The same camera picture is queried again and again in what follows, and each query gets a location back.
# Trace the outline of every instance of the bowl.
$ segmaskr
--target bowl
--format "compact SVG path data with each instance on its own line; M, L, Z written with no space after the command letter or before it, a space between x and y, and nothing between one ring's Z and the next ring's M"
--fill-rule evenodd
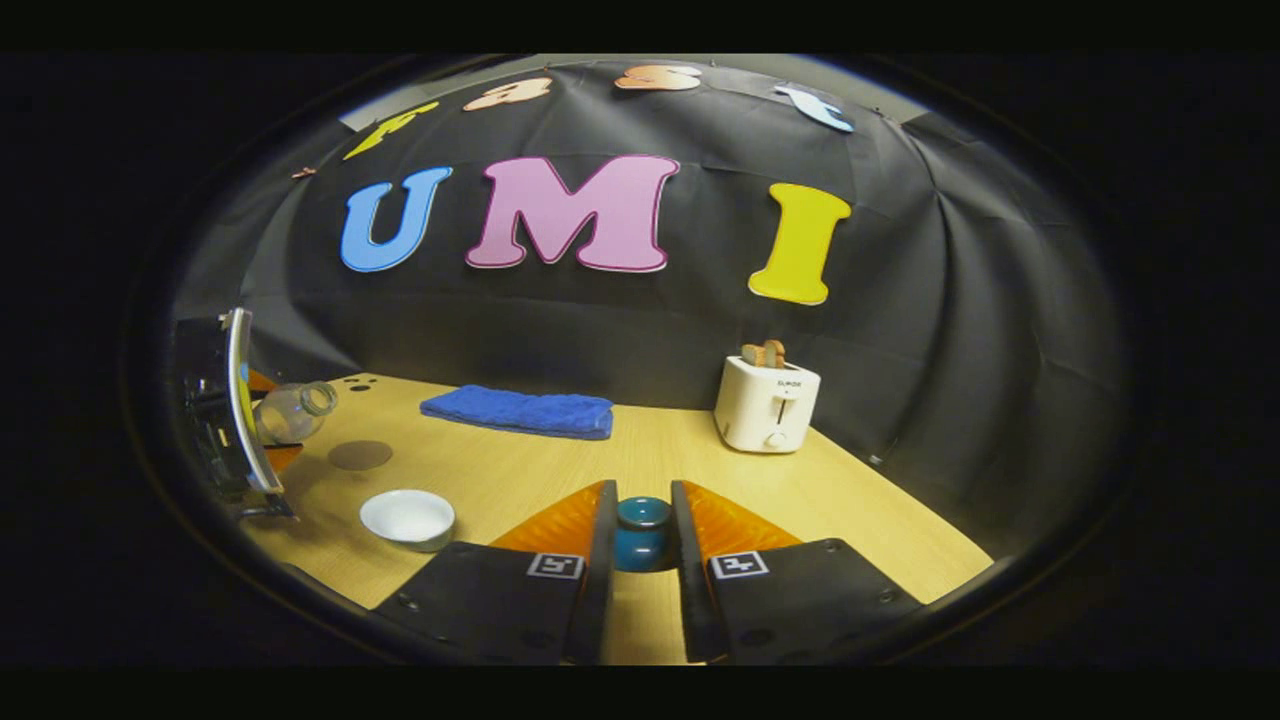
M393 489L360 507L360 521L375 536L417 552L449 543L457 516L443 497L420 489Z

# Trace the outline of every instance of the empty bottle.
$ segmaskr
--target empty bottle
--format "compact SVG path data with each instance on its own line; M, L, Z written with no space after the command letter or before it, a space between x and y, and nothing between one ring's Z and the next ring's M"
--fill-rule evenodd
M262 445L292 445L314 436L338 405L338 392L329 383L279 386L253 409L257 437Z

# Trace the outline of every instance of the folded towel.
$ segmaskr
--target folded towel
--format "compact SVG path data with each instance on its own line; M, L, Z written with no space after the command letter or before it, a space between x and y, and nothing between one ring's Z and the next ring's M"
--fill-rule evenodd
M579 439L608 439L613 404L585 395L521 395L462 386L419 407L424 415L495 430Z

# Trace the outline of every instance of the table surface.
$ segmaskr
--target table surface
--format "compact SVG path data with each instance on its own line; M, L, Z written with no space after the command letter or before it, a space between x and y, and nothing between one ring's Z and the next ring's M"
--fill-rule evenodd
M616 405L609 439L550 438L424 416L419 405L449 386L369 374L332 383L337 409L280 474L301 520L252 518L242 527L271 557L367 609L434 557L394 546L360 523L366 500L398 488L445 497L457 511L454 539L488 544L602 479L617 480L620 500L668 501L672 480L690 480L801 541L842 538L924 603L992 562L928 507L812 428L794 454L754 455L726 446L710 411ZM370 441L390 446L390 459L369 470L329 461L334 448L344 452L355 447L347 443ZM614 573L607 632L609 664L686 664L676 573Z

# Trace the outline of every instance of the toaster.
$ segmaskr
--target toaster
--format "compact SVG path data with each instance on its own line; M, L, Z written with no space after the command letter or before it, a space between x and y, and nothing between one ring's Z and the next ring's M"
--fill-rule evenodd
M724 442L746 452L795 452L804 443L822 378L804 368L756 368L724 359L716 427Z

